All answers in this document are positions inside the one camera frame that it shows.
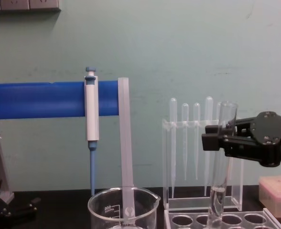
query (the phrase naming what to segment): test tube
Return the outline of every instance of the test tube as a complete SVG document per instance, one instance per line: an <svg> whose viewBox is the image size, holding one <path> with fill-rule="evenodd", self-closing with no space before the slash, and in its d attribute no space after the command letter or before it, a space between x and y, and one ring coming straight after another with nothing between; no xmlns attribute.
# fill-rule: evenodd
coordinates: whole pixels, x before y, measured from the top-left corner
<svg viewBox="0 0 281 229"><path fill-rule="evenodd" d="M169 114L170 122L172 124L171 128L171 186L172 186L172 198L174 195L174 185L175 185L175 165L176 165L176 123L177 123L177 100L176 98L171 98L169 102Z"/></svg>
<svg viewBox="0 0 281 229"><path fill-rule="evenodd" d="M199 122L200 122L200 104L194 104L194 122L195 122L195 135L194 135L194 161L195 161L195 175L198 180L198 160L199 160Z"/></svg>
<svg viewBox="0 0 281 229"><path fill-rule="evenodd" d="M183 163L184 163L184 179L186 180L187 172L187 127L189 106L188 104L182 104L182 122L183 122Z"/></svg>
<svg viewBox="0 0 281 229"><path fill-rule="evenodd" d="M222 102L218 123L218 134L221 135L222 129L228 129L228 135L235 132L235 120L237 104L232 102ZM215 154L213 181L211 186L210 206L206 228L220 229L222 225L222 213L227 188L227 175L229 170L229 157L225 156L220 150Z"/></svg>
<svg viewBox="0 0 281 229"><path fill-rule="evenodd" d="M206 120L206 125L210 125L213 120L213 98L211 96L207 97L205 100L205 113L204 119ZM212 151L205 151L205 171L204 171L204 196L206 197L206 190L208 185L208 175L209 175L209 157Z"/></svg>
<svg viewBox="0 0 281 229"><path fill-rule="evenodd" d="M221 106L221 102L217 103L217 107L216 107L216 120L219 119L219 115L220 115L220 106ZM233 159L234 158L230 158L230 162L229 162L229 175L228 175L228 180L232 180L232 169L233 169Z"/></svg>

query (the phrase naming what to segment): glass beaker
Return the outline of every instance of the glass beaker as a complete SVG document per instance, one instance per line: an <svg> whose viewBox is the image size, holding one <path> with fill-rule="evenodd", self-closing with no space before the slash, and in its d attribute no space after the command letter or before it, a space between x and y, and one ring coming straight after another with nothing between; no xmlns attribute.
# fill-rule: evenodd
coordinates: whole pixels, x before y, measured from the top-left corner
<svg viewBox="0 0 281 229"><path fill-rule="evenodd" d="M88 201L91 228L155 229L160 199L158 195L137 187L117 187L101 191Z"/></svg>

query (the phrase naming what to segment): pipette handle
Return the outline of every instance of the pipette handle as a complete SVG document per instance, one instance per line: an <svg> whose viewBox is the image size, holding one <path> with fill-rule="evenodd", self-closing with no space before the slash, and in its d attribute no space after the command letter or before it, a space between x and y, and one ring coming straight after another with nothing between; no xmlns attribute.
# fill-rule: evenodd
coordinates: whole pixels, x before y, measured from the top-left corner
<svg viewBox="0 0 281 229"><path fill-rule="evenodd" d="M98 109L98 77L95 69L86 68L85 77L85 112L86 112L86 139L99 140L99 109Z"/></svg>

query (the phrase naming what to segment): blue horizontal bar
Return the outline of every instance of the blue horizontal bar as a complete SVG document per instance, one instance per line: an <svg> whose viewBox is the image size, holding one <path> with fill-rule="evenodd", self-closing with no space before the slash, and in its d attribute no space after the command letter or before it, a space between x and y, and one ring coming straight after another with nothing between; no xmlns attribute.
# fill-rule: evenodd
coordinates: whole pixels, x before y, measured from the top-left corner
<svg viewBox="0 0 281 229"><path fill-rule="evenodd" d="M99 115L119 115L118 81L98 83ZM0 119L83 117L84 83L0 83Z"/></svg>

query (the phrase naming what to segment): plastic pipette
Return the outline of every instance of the plastic pipette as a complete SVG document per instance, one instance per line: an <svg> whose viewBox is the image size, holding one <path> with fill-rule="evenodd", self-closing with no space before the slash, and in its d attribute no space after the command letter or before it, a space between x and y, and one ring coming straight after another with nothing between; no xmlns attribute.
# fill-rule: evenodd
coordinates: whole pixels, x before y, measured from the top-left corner
<svg viewBox="0 0 281 229"><path fill-rule="evenodd" d="M177 122L177 100L171 98L169 102L169 113L170 122L172 123L171 128L171 186L172 186L172 197L174 194L175 184L175 164L176 164L176 122Z"/></svg>
<svg viewBox="0 0 281 229"><path fill-rule="evenodd" d="M199 122L200 122L200 104L194 104L194 121L195 121L195 135L194 135L194 161L195 161L195 174L198 180L198 160L199 160Z"/></svg>
<svg viewBox="0 0 281 229"><path fill-rule="evenodd" d="M85 77L85 111L86 111L86 139L90 151L91 194L95 194L95 153L99 140L99 110L98 110L98 77L95 68L86 68Z"/></svg>
<svg viewBox="0 0 281 229"><path fill-rule="evenodd" d="M182 104L182 122L183 127L183 163L184 163L184 178L186 180L187 172L187 126L188 126L189 106L188 104Z"/></svg>
<svg viewBox="0 0 281 229"><path fill-rule="evenodd" d="M205 113L204 119L206 120L206 125L210 125L213 120L213 98L211 96L207 97L205 100ZM208 185L208 174L209 174L209 156L211 151L205 152L205 172L204 172L204 196L206 197L206 190Z"/></svg>

